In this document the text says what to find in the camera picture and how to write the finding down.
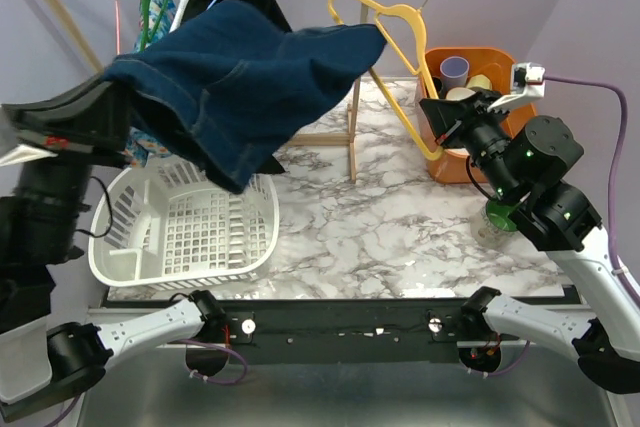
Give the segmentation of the blue denim skirt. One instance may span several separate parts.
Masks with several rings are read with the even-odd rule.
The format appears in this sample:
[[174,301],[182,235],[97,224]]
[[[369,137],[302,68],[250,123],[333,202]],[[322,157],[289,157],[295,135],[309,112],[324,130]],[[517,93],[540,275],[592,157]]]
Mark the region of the blue denim skirt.
[[372,24],[284,32],[252,5],[228,0],[104,80],[134,91],[134,124],[239,194],[301,128],[339,104],[381,56]]

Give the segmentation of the black pleated skirt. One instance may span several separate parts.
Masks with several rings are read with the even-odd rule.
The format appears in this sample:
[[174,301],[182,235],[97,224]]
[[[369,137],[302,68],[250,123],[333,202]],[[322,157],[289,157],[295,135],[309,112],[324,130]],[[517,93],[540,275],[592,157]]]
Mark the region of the black pleated skirt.
[[[215,33],[215,28],[206,20],[196,19],[206,11],[210,1],[189,0],[188,2],[183,17],[185,27],[178,35],[191,47],[202,47],[214,43],[209,36]],[[222,1],[238,1],[245,5],[240,9],[241,21],[252,24],[249,28],[251,35],[271,34],[275,30],[285,34],[291,30],[276,0],[219,0],[215,5]],[[200,91],[203,88],[220,81],[231,72],[230,67],[224,67],[217,73],[213,67],[206,65],[207,57],[208,55],[203,53],[183,52],[176,59],[174,80],[195,103],[200,100]],[[299,100],[286,84],[277,83],[273,79],[262,81],[252,75],[249,79],[233,78],[230,85],[233,93],[241,94],[242,112],[248,113],[252,118],[271,115],[272,119],[269,123],[277,127],[274,132],[277,137],[275,140],[259,142],[260,152],[278,149],[299,129],[295,123]]]

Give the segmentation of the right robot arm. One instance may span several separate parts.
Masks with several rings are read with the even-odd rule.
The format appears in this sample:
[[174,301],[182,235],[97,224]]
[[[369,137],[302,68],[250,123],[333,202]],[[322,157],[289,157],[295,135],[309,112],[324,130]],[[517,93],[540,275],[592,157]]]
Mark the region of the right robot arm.
[[501,127],[500,94],[478,91],[461,101],[424,98],[437,143],[464,148],[507,206],[517,232],[573,282],[594,318],[573,319],[482,287],[464,304],[460,326],[469,337],[508,334],[576,362],[597,386],[616,394],[639,391],[639,286],[610,249],[612,233],[565,174],[584,153],[564,122],[539,115],[515,137]]

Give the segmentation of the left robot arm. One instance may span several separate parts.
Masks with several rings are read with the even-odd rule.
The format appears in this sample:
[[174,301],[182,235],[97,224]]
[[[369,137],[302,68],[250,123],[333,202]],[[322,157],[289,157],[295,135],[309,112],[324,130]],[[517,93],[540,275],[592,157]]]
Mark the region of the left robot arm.
[[224,331],[214,296],[196,290],[164,310],[112,325],[49,328],[50,267],[78,259],[74,243],[92,169],[123,167],[138,99],[92,77],[54,98],[1,108],[1,162],[20,167],[1,200],[1,417],[14,422],[80,396],[117,363],[171,342]]

